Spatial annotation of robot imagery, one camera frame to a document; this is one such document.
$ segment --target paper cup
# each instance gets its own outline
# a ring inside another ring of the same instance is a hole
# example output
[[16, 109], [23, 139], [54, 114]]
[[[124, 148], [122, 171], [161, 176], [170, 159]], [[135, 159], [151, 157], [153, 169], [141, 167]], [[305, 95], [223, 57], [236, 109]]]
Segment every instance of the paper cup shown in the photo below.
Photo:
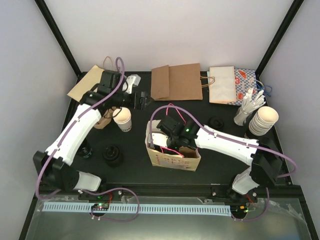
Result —
[[122, 109], [118, 108], [114, 110], [112, 116], [113, 116], [113, 120], [119, 126], [121, 131], [129, 132], [131, 130], [131, 127], [132, 127], [131, 112], [128, 108], [126, 107], [123, 107]]
[[261, 120], [259, 120], [258, 118], [258, 114], [256, 114], [254, 117], [253, 117], [253, 122], [261, 127], [265, 127], [265, 128], [268, 128], [268, 127], [272, 127], [274, 125], [274, 123], [265, 123], [265, 122], [262, 122]]
[[256, 136], [266, 134], [278, 121], [279, 115], [276, 110], [269, 106], [259, 108], [249, 123], [249, 130]]
[[277, 111], [269, 106], [260, 107], [255, 115], [264, 124], [275, 124], [279, 119]]

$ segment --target paper bag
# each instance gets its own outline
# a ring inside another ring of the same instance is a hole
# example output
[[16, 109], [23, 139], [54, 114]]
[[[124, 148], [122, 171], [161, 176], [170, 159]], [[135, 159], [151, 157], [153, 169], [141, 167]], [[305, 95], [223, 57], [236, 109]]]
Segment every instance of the paper bag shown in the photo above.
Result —
[[151, 97], [156, 101], [202, 100], [200, 64], [166, 65], [152, 69]]
[[[153, 133], [161, 133], [159, 129], [157, 129], [157, 125], [160, 120], [153, 120], [152, 121], [152, 132]], [[145, 135], [145, 146], [150, 157], [152, 166], [156, 167], [164, 167], [164, 168], [171, 168], [171, 169], [181, 169], [187, 171], [196, 171], [201, 156], [198, 150], [192, 150], [187, 147], [181, 147], [179, 152], [184, 155], [181, 157], [180, 155], [170, 155], [165, 154], [154, 149], [149, 148], [150, 144], [148, 143], [148, 136], [149, 136], [149, 125], [150, 122], [146, 125], [146, 135]]]
[[71, 89], [67, 94], [77, 102], [80, 102], [82, 96], [89, 91], [95, 84], [100, 83], [103, 69], [94, 65], [90, 71]]

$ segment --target black table surface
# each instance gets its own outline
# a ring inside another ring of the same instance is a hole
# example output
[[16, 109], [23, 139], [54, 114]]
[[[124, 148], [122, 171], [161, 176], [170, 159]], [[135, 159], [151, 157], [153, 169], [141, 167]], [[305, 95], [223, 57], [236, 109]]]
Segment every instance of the black table surface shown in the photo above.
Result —
[[[149, 93], [151, 73], [137, 72], [137, 74], [141, 77], [141, 81], [136, 90]], [[203, 100], [172, 101], [172, 103], [188, 110], [203, 124], [208, 124], [211, 117], [218, 116], [224, 121], [224, 127], [220, 129], [221, 132], [244, 137], [248, 123], [245, 126], [238, 126], [233, 120], [239, 107], [209, 103], [207, 87], [202, 89], [202, 93]], [[165, 185], [229, 184], [235, 175], [248, 168], [243, 162], [231, 156], [208, 149], [199, 149], [201, 161], [196, 171], [152, 166], [145, 146], [147, 122], [155, 109], [168, 103], [170, 101], [154, 101], [144, 110], [131, 109], [132, 129], [129, 132], [122, 132], [114, 121], [104, 129], [93, 128], [87, 136], [93, 150], [93, 156], [90, 159], [76, 157], [72, 164], [73, 167], [79, 171], [90, 172], [104, 178], [111, 184]], [[165, 109], [160, 110], [155, 115], [155, 120], [161, 119], [166, 114], [165, 112]], [[176, 120], [179, 119], [175, 109], [170, 108], [168, 112]], [[265, 136], [279, 142], [274, 129], [270, 130]], [[124, 156], [124, 162], [120, 166], [109, 167], [105, 163], [103, 151], [107, 145], [116, 145], [120, 148]], [[283, 178], [277, 181], [277, 184], [280, 185], [285, 183]]]

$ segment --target pink wire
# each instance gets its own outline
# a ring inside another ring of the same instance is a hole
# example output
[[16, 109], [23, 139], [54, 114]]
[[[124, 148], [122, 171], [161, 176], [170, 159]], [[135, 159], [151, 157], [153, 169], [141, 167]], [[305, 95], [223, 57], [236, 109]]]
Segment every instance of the pink wire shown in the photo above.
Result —
[[183, 156], [180, 152], [178, 152], [178, 151], [176, 151], [176, 150], [173, 150], [173, 149], [170, 149], [170, 148], [167, 148], [167, 147], [165, 147], [165, 146], [160, 146], [160, 149], [161, 149], [161, 152], [162, 152], [162, 153], [164, 153], [164, 150], [163, 150], [163, 149], [167, 149], [167, 150], [169, 150], [169, 151], [175, 152], [176, 154], [182, 156], [183, 158], [185, 157], [185, 156]]
[[[166, 108], [165, 115], [168, 115], [168, 109], [169, 109], [169, 107]], [[178, 109], [175, 109], [175, 110], [178, 112], [178, 114], [180, 115], [180, 117], [181, 117], [182, 120], [184, 121], [184, 125], [186, 125], [187, 122], [186, 122], [186, 120], [184, 119], [184, 117], [181, 115], [181, 113], [179, 112], [179, 110], [178, 110]]]

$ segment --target brown paper bag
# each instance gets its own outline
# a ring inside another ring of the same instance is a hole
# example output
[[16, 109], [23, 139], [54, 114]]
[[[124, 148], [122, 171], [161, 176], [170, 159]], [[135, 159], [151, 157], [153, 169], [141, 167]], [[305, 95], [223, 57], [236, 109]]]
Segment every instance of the brown paper bag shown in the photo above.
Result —
[[112, 114], [117, 108], [113, 106], [112, 108], [108, 109], [104, 115], [100, 118], [100, 120], [93, 126], [95, 129], [104, 129], [112, 120]]
[[[153, 133], [161, 133], [161, 131], [156, 128], [159, 122], [160, 120], [152, 121]], [[152, 166], [171, 168], [171, 169], [181, 169], [181, 170], [187, 170], [187, 171], [196, 171], [201, 160], [201, 156], [198, 150], [192, 150], [187, 147], [181, 147], [179, 151], [182, 155], [184, 155], [184, 157], [181, 157], [180, 155], [165, 154], [149, 148], [150, 146], [150, 144], [148, 143], [149, 124], [150, 122], [148, 122], [148, 124], [146, 125], [145, 146], [146, 146], [148, 155], [150, 157]]]
[[151, 97], [155, 101], [202, 100], [200, 64], [153, 68]]

